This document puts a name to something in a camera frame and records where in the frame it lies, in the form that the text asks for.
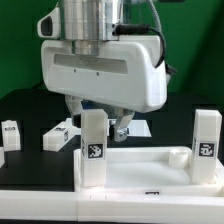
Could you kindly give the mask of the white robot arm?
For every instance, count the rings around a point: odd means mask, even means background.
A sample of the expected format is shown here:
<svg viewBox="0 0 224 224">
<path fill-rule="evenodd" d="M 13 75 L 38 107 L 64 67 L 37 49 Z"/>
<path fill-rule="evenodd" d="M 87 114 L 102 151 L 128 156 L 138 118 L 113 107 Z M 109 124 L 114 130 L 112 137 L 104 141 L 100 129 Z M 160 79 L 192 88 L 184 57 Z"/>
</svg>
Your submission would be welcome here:
<svg viewBox="0 0 224 224">
<path fill-rule="evenodd" d="M 127 0 L 58 0 L 37 24 L 43 80 L 65 96 L 70 113 L 83 100 L 115 109 L 110 136 L 127 138 L 135 113 L 160 109 L 167 98 L 165 40 L 148 25 L 130 23 Z"/>
</svg>

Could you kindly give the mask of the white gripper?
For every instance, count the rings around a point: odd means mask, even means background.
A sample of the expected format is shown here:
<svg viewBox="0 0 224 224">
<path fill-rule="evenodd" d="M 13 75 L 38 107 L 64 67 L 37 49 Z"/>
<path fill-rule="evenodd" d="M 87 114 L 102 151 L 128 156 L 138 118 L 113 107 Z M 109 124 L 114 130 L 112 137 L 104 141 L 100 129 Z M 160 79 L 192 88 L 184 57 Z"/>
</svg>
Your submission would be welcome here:
<svg viewBox="0 0 224 224">
<path fill-rule="evenodd" d="M 37 24 L 44 40 L 44 83 L 48 90 L 66 95 L 72 124 L 81 127 L 82 99 L 120 107 L 115 109 L 116 122 L 109 136 L 122 142 L 134 111 L 146 113 L 163 106 L 167 80 L 160 37 L 115 36 L 115 28 L 102 11 L 62 8 Z"/>
</svg>

